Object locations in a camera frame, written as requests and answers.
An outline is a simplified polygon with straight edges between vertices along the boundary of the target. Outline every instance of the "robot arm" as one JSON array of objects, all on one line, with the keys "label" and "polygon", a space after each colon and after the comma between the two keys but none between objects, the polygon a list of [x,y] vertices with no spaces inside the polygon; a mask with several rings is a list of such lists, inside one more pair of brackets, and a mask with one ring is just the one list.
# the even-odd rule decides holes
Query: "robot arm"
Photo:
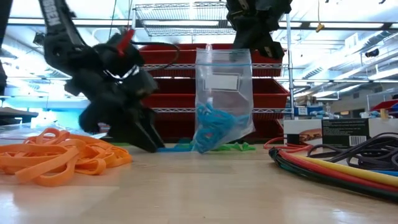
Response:
[{"label": "robot arm", "polygon": [[164,144],[153,127],[154,111],[141,99],[157,89],[143,70],[143,58],[131,41],[133,30],[114,34],[105,44],[87,46],[72,22],[65,0],[39,0],[46,35],[46,62],[70,75],[65,91],[84,94],[90,105],[79,117],[81,128],[100,131],[98,123],[110,126],[108,136],[149,152]]},{"label": "robot arm", "polygon": [[236,31],[234,49],[258,50],[263,57],[282,58],[284,51],[271,32],[279,19],[289,13],[292,0],[227,0],[227,20]]}]

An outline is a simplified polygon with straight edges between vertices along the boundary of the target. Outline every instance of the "green object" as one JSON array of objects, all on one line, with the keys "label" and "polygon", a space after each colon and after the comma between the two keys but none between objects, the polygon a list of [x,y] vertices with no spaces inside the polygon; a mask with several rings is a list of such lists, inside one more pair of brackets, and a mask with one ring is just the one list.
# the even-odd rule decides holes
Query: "green object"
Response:
[{"label": "green object", "polygon": [[247,143],[247,142],[244,142],[242,144],[242,151],[255,151],[255,150],[256,150],[256,147],[250,146],[249,143]]},{"label": "green object", "polygon": [[212,150],[213,152],[220,152],[220,151],[232,151],[232,150],[237,150],[237,151],[241,151],[241,152],[245,152],[245,151],[255,151],[256,148],[254,146],[250,146],[249,143],[244,142],[241,145],[239,145],[239,143],[235,143],[235,144],[224,144],[214,150]]},{"label": "green object", "polygon": [[129,143],[125,143],[125,142],[111,142],[112,145],[114,146],[129,146]]}]

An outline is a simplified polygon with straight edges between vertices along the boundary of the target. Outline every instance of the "desk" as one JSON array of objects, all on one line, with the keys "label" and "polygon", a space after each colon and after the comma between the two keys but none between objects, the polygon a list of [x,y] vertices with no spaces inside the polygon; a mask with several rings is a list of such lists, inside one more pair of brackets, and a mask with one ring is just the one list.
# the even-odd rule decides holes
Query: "desk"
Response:
[{"label": "desk", "polygon": [[0,108],[0,119],[2,118],[22,118],[23,123],[30,123],[32,118],[39,114],[35,112],[20,111],[12,108]]},{"label": "desk", "polygon": [[0,179],[2,224],[390,224],[398,206],[292,175],[252,152],[149,154],[68,186]]}]

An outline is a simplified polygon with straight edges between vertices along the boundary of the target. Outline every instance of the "box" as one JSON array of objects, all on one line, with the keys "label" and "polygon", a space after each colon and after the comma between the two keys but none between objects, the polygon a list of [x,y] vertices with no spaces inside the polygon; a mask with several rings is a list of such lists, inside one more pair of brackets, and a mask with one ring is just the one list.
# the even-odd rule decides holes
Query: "box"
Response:
[{"label": "box", "polygon": [[285,144],[305,142],[348,148],[381,133],[398,133],[398,119],[301,119],[284,121]]}]

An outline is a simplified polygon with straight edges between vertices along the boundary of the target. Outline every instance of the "orange rubber band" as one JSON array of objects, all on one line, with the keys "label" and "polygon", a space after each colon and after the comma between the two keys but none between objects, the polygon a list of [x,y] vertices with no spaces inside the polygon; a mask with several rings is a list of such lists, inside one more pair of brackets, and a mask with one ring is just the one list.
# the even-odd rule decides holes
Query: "orange rubber band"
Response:
[{"label": "orange rubber band", "polygon": [[0,146],[0,169],[19,183],[55,187],[75,173],[100,175],[106,168],[132,162],[127,150],[105,141],[47,128],[22,144]]}]

